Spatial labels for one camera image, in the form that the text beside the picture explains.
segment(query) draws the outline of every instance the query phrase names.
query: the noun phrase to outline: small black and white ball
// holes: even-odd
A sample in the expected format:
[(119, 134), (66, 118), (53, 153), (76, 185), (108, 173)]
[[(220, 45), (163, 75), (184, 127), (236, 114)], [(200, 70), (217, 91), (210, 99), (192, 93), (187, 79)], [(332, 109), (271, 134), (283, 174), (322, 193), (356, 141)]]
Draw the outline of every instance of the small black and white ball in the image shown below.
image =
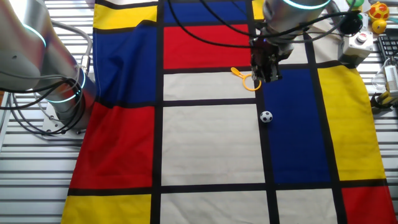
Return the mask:
[(272, 113), (269, 111), (264, 111), (260, 115), (260, 120), (263, 123), (270, 123), (272, 121)]

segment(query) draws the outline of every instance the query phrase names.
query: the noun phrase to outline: toy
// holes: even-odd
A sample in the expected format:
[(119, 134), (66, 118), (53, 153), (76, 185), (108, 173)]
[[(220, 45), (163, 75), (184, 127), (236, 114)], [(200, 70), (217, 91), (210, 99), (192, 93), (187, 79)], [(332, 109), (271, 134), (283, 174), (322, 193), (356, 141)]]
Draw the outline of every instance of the toy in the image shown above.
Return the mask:
[(387, 20), (390, 17), (390, 10), (386, 4), (377, 2), (371, 6), (369, 10), (373, 31), (381, 34), (386, 30)]
[[(352, 5), (353, 0), (346, 0), (346, 2), (350, 6), (350, 5)], [(362, 12), (362, 5), (364, 2), (365, 2), (365, 0), (356, 0), (353, 10), (359, 10)]]
[(269, 111), (264, 111), (260, 115), (260, 120), (263, 123), (270, 123), (272, 121), (272, 113)]
[(382, 34), (387, 27), (387, 22), (384, 20), (377, 20), (372, 23), (372, 29), (377, 34)]
[(249, 88), (247, 85), (246, 85), (246, 78), (247, 77), (251, 77), (251, 74), (249, 74), (249, 75), (243, 75), (237, 68), (235, 68), (235, 67), (232, 67), (231, 68), (231, 72), (234, 74), (234, 75), (236, 75), (236, 76), (238, 76), (238, 77), (241, 77), (243, 80), (242, 80), (242, 82), (243, 82), (243, 87), (245, 88), (245, 89), (247, 89), (247, 90), (249, 90), (249, 91), (256, 91), (256, 90), (258, 90), (258, 89), (260, 89), (260, 87), (261, 87), (261, 81), (259, 81), (259, 86), (257, 86), (256, 88), (254, 88), (254, 89), (252, 89), (252, 88)]

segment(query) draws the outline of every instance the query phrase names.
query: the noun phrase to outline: led light ring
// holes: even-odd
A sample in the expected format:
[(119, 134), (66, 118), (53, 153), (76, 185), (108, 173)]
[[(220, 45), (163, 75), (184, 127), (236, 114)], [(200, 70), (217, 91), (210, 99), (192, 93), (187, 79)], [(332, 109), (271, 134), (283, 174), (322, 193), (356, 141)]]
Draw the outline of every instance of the led light ring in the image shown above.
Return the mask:
[[(83, 89), (85, 87), (85, 84), (86, 84), (86, 74), (83, 72), (83, 83), (81, 84), (81, 88), (80, 89)], [(47, 100), (47, 101), (50, 102), (50, 103), (64, 103), (64, 102), (67, 102), (67, 101), (73, 99), (79, 93), (80, 93), (80, 90), (77, 93), (75, 93), (73, 96), (71, 96), (71, 97), (69, 97), (69, 98), (67, 98), (65, 100), (60, 100), (60, 101)]]
[(293, 7), (298, 8), (298, 9), (306, 9), (306, 10), (313, 10), (313, 9), (322, 8), (323, 6), (326, 6), (327, 4), (329, 4), (330, 1), (331, 1), (331, 0), (328, 0), (327, 2), (325, 2), (325, 3), (321, 4), (321, 5), (318, 5), (318, 6), (305, 6), (305, 5), (302, 5), (302, 4), (298, 4), (298, 3), (296, 3), (296, 2), (293, 2), (293, 1), (291, 1), (291, 0), (284, 0), (284, 2), (285, 2), (286, 4), (289, 4), (289, 5), (293, 6)]
[(35, 29), (31, 28), (30, 26), (28, 26), (28, 25), (26, 25), (26, 24), (22, 24), (22, 25), (24, 25), (24, 27), (25, 27), (26, 29), (28, 29), (28, 30), (32, 31), (34, 34), (36, 34), (40, 39), (42, 39), (43, 44), (44, 44), (44, 47), (47, 46), (47, 44), (45, 43), (45, 40), (44, 40), (43, 36), (42, 36), (39, 32), (37, 32)]

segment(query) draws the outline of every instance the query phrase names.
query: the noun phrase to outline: keyboard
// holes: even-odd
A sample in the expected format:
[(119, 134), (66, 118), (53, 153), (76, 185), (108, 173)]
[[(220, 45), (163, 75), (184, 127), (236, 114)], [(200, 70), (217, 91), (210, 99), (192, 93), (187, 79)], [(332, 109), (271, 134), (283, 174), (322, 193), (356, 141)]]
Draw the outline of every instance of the keyboard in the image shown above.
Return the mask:
[(381, 51), (381, 57), (383, 62), (386, 61), (388, 57), (398, 50), (398, 35), (382, 35), (377, 38), (377, 44)]

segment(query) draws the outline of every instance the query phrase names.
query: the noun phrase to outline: fabric mat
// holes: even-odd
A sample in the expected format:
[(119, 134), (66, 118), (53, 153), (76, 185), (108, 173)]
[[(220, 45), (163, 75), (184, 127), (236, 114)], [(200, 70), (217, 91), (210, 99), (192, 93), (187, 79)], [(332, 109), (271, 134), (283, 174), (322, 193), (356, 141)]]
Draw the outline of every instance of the fabric mat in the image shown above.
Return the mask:
[[(262, 0), (234, 3), (208, 1), (255, 32)], [(194, 34), (248, 44), (197, 0), (173, 6)], [(250, 50), (191, 38), (164, 0), (97, 0), (93, 38), (98, 97), (62, 223), (397, 223), (368, 93), (332, 37), (295, 44), (256, 92), (230, 72), (251, 72)]]

